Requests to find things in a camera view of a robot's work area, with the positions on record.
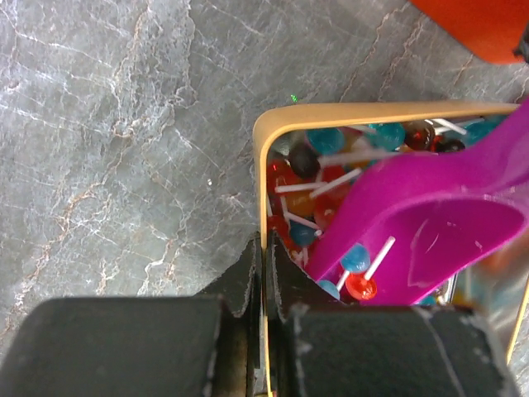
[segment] purple scoop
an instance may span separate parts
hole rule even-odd
[[[396,239],[365,304],[415,304],[447,278],[516,237],[529,218],[529,101],[478,144],[380,161],[355,182],[306,271],[337,280],[357,242],[371,259]]]

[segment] gray marble surface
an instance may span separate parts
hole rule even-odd
[[[404,0],[0,0],[0,37],[0,358],[44,299],[220,275],[257,228],[251,128],[291,94],[505,102],[529,86]]]

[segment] tan bin rim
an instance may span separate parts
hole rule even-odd
[[[450,118],[508,114],[517,105],[510,103],[476,103],[461,101],[402,102],[402,103],[319,103],[296,104],[263,113],[254,125],[254,159],[258,189],[260,236],[263,254],[267,244],[266,233],[266,157],[272,143],[281,135],[295,130],[343,127],[376,122],[405,122],[428,118]],[[522,317],[529,300],[529,279],[517,321],[507,351],[510,360]]]

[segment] magenta plastic scoop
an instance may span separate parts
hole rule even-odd
[[[516,237],[529,218],[529,101],[457,153],[380,161],[355,182],[306,271],[336,282],[357,242],[371,259],[393,247],[365,304],[415,304],[443,281]]]

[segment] marble countertop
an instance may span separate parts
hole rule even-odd
[[[219,276],[257,228],[253,123],[291,94],[507,102],[529,86],[404,0],[2,0],[0,32],[0,358],[45,299]]]

